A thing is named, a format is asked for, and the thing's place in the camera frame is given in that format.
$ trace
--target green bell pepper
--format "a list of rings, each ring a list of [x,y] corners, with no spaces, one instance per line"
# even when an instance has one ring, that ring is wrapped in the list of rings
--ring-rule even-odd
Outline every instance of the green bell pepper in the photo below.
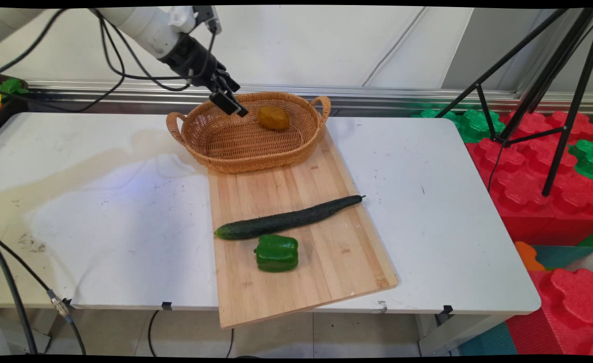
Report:
[[[298,241],[277,234],[264,234],[255,248],[258,269],[267,272],[283,272],[298,265]]]

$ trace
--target table leg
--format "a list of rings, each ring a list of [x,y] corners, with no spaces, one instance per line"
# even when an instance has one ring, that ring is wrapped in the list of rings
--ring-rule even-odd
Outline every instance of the table leg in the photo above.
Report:
[[[418,344],[421,356],[442,355],[510,317],[513,315],[453,315],[425,335],[421,335],[423,331],[420,330]]]
[[[8,341],[11,351],[16,351],[13,347],[17,348],[20,352],[28,351],[27,339],[25,338],[25,333],[21,324],[0,316],[0,329],[3,336]],[[34,329],[32,329],[32,335],[34,336],[34,342],[36,343],[38,353],[45,353],[45,349],[48,347],[48,343],[50,343],[50,336],[34,331]]]

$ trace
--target tripod leg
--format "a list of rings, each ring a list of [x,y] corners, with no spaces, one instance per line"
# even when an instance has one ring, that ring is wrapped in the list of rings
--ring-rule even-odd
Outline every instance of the tripod leg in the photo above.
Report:
[[[572,100],[572,105],[570,106],[569,113],[567,114],[567,119],[565,120],[564,131],[563,133],[561,133],[561,139],[558,141],[558,147],[556,148],[556,154],[554,154],[552,166],[549,168],[549,174],[547,174],[547,180],[545,181],[545,186],[543,188],[544,196],[548,196],[549,192],[552,190],[552,184],[554,184],[554,178],[556,177],[556,172],[558,172],[558,166],[561,163],[561,158],[563,158],[563,153],[567,145],[567,140],[570,137],[570,132],[572,131],[572,126],[576,118],[576,113],[578,112],[580,101],[582,100],[582,95],[585,92],[585,88],[587,87],[587,82],[589,81],[589,76],[591,75],[592,69],[593,40],[591,41],[589,53],[587,53],[587,59],[585,59],[585,65],[582,67],[582,73],[580,74],[579,83],[576,86],[576,91],[574,92],[574,99]]]
[[[527,34],[520,43],[516,44],[516,46],[510,50],[507,54],[505,54],[496,64],[494,64],[490,69],[488,69],[482,76],[479,76],[478,79],[472,83],[467,89],[460,93],[460,95],[453,100],[453,102],[449,103],[448,106],[444,108],[444,110],[440,111],[435,117],[441,118],[446,115],[451,108],[455,107],[460,101],[462,101],[465,97],[467,97],[474,89],[476,89],[476,85],[480,85],[484,81],[487,80],[493,73],[495,73],[501,66],[503,66],[509,59],[511,59],[520,49],[524,48],[525,45],[529,44],[535,37],[538,36],[543,30],[549,27],[556,19],[558,19],[567,9],[557,9],[554,11],[553,14],[549,16],[549,18],[545,19],[536,29],[532,30],[531,33]]]
[[[567,64],[567,62],[570,60],[570,58],[572,57],[572,55],[576,52],[576,50],[578,49],[578,46],[582,43],[582,41],[585,39],[585,37],[587,37],[587,34],[589,34],[589,32],[593,29],[593,24],[591,25],[591,27],[585,32],[585,34],[582,34],[582,36],[580,37],[580,39],[578,39],[576,41],[576,46],[572,49],[572,51],[569,51],[568,55],[566,55],[564,58],[561,58],[561,62],[559,62],[559,65],[557,66],[556,70],[554,71],[554,73],[550,76],[549,81],[547,81],[547,84],[543,87],[543,89],[540,92],[540,97],[538,97],[537,99],[535,99],[531,105],[529,106],[529,113],[534,113],[534,111],[536,110],[536,107],[538,107],[538,104],[540,103],[540,101],[543,99],[543,97],[545,97],[545,93],[547,93],[547,90],[549,89],[549,87],[552,85],[552,82],[554,81],[554,79],[556,78],[556,76],[558,76],[558,74],[561,72],[561,70],[563,69],[563,67],[565,67],[565,65]]]
[[[549,59],[549,62],[547,62],[547,65],[545,65],[545,68],[536,79],[536,82],[534,82],[534,84],[531,86],[524,99],[520,102],[517,110],[513,114],[513,117],[511,117],[511,120],[509,120],[509,123],[500,134],[500,138],[502,140],[508,140],[513,134],[515,129],[518,127],[518,124],[520,124],[520,120],[522,120],[524,113],[529,109],[531,102],[535,101],[540,95],[541,90],[549,80],[552,72],[557,69],[561,59],[563,59],[564,56],[566,56],[567,53],[575,47],[576,40],[580,39],[581,35],[585,31],[585,28],[591,22],[592,17],[593,8],[585,8],[582,10],[579,17],[573,23],[572,28],[570,28],[561,44],[558,46],[558,48],[556,48],[554,55],[552,55],[552,57]]]

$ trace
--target cable connector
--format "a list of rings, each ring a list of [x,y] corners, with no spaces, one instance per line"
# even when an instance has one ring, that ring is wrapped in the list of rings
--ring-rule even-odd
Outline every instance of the cable connector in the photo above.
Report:
[[[61,301],[59,296],[56,296],[52,289],[48,290],[48,296],[50,297],[50,301],[52,302],[52,305],[54,305],[54,308],[59,312],[59,315],[61,315],[68,323],[72,322],[73,318],[70,316],[70,311],[63,301]]]

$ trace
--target wicker basket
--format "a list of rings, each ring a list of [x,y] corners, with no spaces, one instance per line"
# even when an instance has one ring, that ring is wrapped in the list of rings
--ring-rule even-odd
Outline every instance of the wicker basket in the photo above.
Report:
[[[312,103],[294,94],[261,92],[236,96],[249,113],[245,117],[227,115],[211,101],[191,111],[187,117],[173,112],[167,116],[167,127],[177,142],[202,165],[220,172],[237,173],[278,167],[305,159],[316,146],[319,134],[330,114],[328,97],[317,97]],[[323,106],[322,115],[314,104]],[[262,106],[279,106],[290,118],[290,127],[274,131],[257,120]],[[182,131],[177,118],[183,121]]]

